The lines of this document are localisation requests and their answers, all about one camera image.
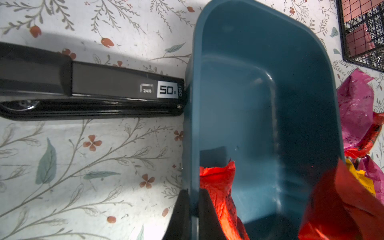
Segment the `pink tea bag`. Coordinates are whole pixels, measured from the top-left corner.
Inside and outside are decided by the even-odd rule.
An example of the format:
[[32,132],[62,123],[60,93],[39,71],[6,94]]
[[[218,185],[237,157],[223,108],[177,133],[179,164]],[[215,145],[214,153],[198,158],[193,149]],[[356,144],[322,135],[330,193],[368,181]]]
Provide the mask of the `pink tea bag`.
[[365,176],[373,181],[376,198],[383,204],[384,203],[384,173],[380,167],[366,155],[361,158],[358,165],[358,170],[365,171]]
[[337,89],[344,150],[356,147],[373,123],[373,79],[355,69]]

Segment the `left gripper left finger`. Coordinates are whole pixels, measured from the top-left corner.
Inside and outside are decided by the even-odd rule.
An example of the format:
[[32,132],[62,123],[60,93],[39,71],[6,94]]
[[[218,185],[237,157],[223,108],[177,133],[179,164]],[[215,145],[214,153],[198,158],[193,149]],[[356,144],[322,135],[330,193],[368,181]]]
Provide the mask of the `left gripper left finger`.
[[162,240],[189,240],[190,231],[190,197],[187,190],[181,190]]

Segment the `teal plastic storage box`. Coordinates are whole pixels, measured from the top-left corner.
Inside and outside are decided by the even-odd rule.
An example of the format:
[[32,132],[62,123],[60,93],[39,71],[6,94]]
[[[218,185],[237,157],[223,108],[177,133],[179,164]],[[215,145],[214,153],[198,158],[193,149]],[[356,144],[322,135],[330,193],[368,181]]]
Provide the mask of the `teal plastic storage box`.
[[295,240],[314,186],[342,158],[335,77],[302,23],[256,1],[211,1],[186,70],[183,188],[202,237],[200,167],[236,164],[232,198],[253,240]]

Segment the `yellow tea bag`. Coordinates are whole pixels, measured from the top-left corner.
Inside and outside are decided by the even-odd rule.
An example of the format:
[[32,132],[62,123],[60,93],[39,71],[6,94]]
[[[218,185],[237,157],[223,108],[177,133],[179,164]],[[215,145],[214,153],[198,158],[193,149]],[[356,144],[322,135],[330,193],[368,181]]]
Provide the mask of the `yellow tea bag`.
[[346,159],[346,165],[351,174],[360,182],[360,184],[367,189],[374,197],[376,197],[376,191],[373,180],[366,177],[366,171],[356,170],[353,162],[350,159]]

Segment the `red tea bag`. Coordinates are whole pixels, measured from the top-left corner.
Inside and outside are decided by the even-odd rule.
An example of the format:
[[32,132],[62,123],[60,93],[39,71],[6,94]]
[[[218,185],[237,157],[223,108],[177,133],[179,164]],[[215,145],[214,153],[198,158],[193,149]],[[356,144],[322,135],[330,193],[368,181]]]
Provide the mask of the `red tea bag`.
[[315,186],[300,240],[382,240],[384,206],[339,160]]
[[237,216],[232,199],[232,185],[236,174],[234,161],[225,167],[200,167],[200,188],[208,191],[221,229],[228,240],[248,240],[249,236]]

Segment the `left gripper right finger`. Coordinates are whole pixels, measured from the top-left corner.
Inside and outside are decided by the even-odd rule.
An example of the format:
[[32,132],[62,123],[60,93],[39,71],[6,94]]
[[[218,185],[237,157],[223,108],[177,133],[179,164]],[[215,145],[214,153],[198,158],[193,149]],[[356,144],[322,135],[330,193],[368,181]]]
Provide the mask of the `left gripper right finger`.
[[198,216],[200,240],[227,240],[206,189],[199,192]]

